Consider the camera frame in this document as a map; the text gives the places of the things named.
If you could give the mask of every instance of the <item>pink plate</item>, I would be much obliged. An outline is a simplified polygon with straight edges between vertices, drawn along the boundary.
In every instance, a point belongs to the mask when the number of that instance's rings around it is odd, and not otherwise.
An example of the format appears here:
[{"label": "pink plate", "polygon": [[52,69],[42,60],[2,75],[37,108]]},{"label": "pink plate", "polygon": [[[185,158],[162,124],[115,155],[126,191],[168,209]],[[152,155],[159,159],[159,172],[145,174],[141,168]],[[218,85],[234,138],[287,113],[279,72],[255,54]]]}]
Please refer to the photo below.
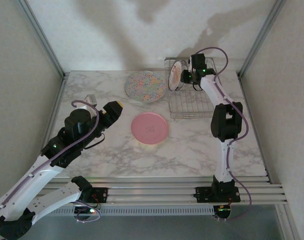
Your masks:
[{"label": "pink plate", "polygon": [[166,120],[154,113],[145,112],[137,115],[131,124],[133,136],[143,144],[158,144],[168,135]]}]

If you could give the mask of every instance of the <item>dish rack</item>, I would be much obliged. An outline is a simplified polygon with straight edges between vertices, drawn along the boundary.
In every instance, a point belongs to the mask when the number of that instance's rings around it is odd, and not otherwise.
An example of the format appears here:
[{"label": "dish rack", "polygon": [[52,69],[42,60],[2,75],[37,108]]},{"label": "dish rack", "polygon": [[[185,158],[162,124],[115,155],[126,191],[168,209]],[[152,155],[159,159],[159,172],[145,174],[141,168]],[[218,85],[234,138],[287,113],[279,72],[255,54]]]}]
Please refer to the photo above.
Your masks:
[{"label": "dish rack", "polygon": [[[164,60],[167,81],[171,67],[177,60],[188,62],[187,58],[180,57],[167,57]],[[207,57],[205,62],[208,68],[216,71],[214,60],[211,57]],[[167,101],[173,119],[211,118],[214,113],[214,106],[206,92],[204,90],[196,91],[190,84],[184,84],[177,91],[168,90]]]}]

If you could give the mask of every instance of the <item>wire rack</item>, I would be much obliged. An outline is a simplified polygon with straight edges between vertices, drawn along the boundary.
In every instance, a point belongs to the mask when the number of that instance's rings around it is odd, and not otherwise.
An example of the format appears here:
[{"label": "wire rack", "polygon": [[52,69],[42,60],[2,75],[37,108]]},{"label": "wire rack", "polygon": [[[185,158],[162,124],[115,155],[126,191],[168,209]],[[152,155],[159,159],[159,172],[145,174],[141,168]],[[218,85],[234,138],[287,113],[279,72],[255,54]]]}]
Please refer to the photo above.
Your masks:
[{"label": "wire rack", "polygon": [[[175,61],[188,61],[186,58],[167,57],[164,65],[167,81],[170,70]],[[208,68],[216,70],[214,60],[211,57],[206,58]],[[171,118],[173,119],[198,119],[211,118],[214,112],[214,106],[205,91],[195,91],[190,84],[177,91],[167,91],[168,106]]]}]

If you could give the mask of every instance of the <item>white marble countertop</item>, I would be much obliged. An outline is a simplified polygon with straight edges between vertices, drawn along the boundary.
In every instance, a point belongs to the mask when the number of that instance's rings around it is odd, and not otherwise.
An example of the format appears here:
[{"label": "white marble countertop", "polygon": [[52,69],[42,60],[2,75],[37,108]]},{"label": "white marble countertop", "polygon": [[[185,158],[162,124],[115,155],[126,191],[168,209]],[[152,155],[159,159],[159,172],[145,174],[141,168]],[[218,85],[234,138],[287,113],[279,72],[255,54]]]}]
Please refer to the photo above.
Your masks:
[{"label": "white marble countertop", "polygon": [[[72,71],[67,80],[54,135],[74,110],[71,101],[95,94],[100,110],[110,101],[121,101],[124,109],[119,120],[105,131],[100,145],[84,150],[59,176],[74,177],[201,177],[215,173],[218,142],[211,135],[211,118],[171,119],[166,97],[150,104],[139,104],[127,97],[124,83],[133,71]],[[165,76],[165,71],[158,73]],[[242,102],[249,118],[236,73],[221,75],[225,91]],[[135,116],[143,112],[162,115],[169,124],[169,136],[159,145],[139,143],[131,134]],[[234,173],[237,176],[266,176],[258,144],[250,124],[248,136],[236,143]]]}]

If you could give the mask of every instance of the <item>white wall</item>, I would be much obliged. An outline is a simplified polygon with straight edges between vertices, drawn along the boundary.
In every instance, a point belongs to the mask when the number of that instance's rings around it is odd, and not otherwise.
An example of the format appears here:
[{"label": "white wall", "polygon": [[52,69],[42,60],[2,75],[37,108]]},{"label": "white wall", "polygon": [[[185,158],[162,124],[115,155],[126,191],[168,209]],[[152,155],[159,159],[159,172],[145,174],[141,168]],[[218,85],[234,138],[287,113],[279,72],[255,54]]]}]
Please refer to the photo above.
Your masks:
[{"label": "white wall", "polygon": [[0,0],[0,196],[39,154],[59,84],[15,1]]},{"label": "white wall", "polygon": [[304,240],[304,0],[288,0],[244,79],[268,169]]},{"label": "white wall", "polygon": [[237,70],[275,0],[28,2],[68,72],[163,68],[165,57],[209,46],[224,48]]}]

